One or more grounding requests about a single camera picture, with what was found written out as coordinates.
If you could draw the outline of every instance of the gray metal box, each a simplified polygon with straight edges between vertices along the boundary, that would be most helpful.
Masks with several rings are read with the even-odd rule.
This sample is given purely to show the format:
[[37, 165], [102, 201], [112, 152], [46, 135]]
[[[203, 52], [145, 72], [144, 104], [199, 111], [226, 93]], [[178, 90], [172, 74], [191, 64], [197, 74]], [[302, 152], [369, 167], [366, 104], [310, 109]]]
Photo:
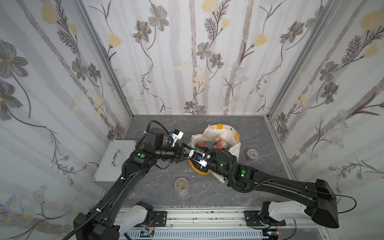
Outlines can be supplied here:
[[93, 181], [102, 188], [109, 190], [119, 178], [121, 166], [133, 152], [135, 144], [136, 140], [112, 140], [97, 168]]

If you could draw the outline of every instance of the cloth bag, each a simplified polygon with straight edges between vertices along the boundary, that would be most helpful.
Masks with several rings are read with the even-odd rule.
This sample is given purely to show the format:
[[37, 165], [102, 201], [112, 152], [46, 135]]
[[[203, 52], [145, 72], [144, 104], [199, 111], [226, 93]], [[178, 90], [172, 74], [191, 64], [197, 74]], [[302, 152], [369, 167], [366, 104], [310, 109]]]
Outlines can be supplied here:
[[[223, 140], [229, 146], [229, 152], [236, 156], [237, 161], [239, 159], [240, 154], [240, 134], [231, 126], [225, 124], [217, 124], [217, 125], [208, 125], [208, 127], [204, 130], [203, 134], [192, 135], [189, 143], [195, 145], [197, 140], [204, 141], [212, 141], [214, 142], [215, 137], [220, 135]], [[217, 173], [211, 171], [211, 173], [222, 183], [224, 183], [224, 178]]]

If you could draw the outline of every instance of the mounting plate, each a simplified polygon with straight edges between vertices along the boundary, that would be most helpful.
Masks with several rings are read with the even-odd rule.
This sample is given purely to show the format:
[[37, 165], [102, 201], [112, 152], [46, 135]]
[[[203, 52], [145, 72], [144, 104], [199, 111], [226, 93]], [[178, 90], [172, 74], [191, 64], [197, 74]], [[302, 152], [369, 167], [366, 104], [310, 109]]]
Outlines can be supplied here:
[[[260, 211], [244, 211], [245, 221], [248, 227], [265, 227], [265, 225], [260, 222], [259, 212]], [[280, 224], [280, 226], [286, 225], [285, 220], [277, 223]]]
[[[167, 223], [167, 211], [153, 211], [155, 217], [155, 223], [152, 223], [149, 227], [165, 227]], [[135, 227], [143, 227], [141, 224], [135, 225]]]

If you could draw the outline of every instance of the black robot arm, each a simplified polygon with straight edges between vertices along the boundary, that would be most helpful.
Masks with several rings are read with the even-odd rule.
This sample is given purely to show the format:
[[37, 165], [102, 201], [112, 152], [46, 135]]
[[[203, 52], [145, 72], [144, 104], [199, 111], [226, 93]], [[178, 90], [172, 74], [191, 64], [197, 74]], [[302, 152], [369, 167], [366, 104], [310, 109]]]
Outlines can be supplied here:
[[[151, 123], [162, 127], [150, 129]], [[137, 142], [131, 156], [122, 165], [122, 174], [112, 188], [89, 212], [79, 213], [75, 218], [71, 231], [64, 240], [76, 234], [78, 240], [85, 239], [118, 239], [119, 225], [115, 225], [116, 216], [128, 194], [135, 185], [149, 172], [158, 159], [169, 160], [170, 163], [182, 158], [196, 161], [224, 179], [228, 187], [247, 193], [253, 190], [270, 192], [306, 206], [305, 213], [315, 223], [325, 227], [338, 228], [337, 202], [333, 191], [324, 180], [298, 182], [282, 177], [269, 175], [253, 167], [237, 163], [235, 156], [221, 149], [201, 149], [196, 151], [184, 143], [174, 143], [182, 134], [175, 129], [169, 132], [162, 124], [152, 120], [148, 123], [144, 136]], [[167, 143], [163, 145], [164, 135]], [[144, 223], [151, 219], [151, 207], [141, 203], [148, 210]], [[268, 218], [268, 202], [263, 203], [262, 217]]]

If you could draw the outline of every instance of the red can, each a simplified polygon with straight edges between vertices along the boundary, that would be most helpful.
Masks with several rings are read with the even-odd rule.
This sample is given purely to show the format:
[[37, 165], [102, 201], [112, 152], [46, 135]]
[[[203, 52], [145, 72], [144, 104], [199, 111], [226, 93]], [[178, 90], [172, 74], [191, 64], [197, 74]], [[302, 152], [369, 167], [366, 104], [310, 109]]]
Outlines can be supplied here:
[[220, 141], [218, 144], [215, 145], [218, 149], [229, 149], [228, 144], [224, 142], [224, 140]]
[[205, 146], [205, 141], [199, 141], [196, 143], [199, 147], [204, 147]]
[[214, 138], [214, 141], [215, 141], [215, 144], [218, 144], [219, 142], [223, 141], [223, 138], [222, 138], [220, 135], [217, 135], [217, 136]]

